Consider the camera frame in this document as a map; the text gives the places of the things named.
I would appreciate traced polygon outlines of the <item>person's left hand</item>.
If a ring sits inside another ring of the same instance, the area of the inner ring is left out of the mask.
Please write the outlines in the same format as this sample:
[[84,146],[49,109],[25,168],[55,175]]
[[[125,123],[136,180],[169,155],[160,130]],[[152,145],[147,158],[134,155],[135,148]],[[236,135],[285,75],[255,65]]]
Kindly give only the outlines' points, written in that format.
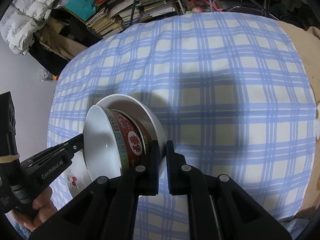
[[47,187],[32,203],[32,209],[35,211],[35,217],[32,218],[26,213],[13,209],[11,214],[18,224],[29,231],[34,231],[50,217],[57,213],[57,208],[51,200],[52,188]]

